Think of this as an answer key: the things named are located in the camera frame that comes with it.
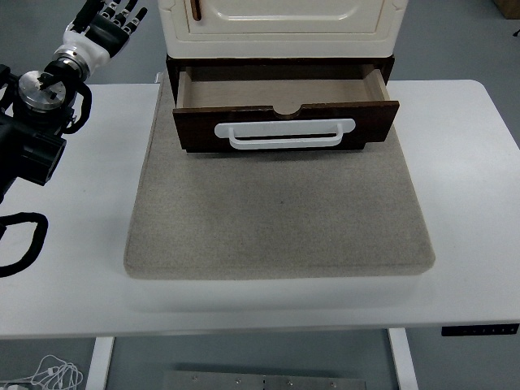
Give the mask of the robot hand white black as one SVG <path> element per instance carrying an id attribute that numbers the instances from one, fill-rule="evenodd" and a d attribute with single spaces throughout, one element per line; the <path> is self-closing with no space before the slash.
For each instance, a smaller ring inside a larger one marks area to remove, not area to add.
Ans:
<path id="1" fill-rule="evenodd" d="M 83 73 L 108 64 L 128 43 L 148 9 L 136 1 L 87 1 L 63 33 L 55 59 L 68 59 Z"/>

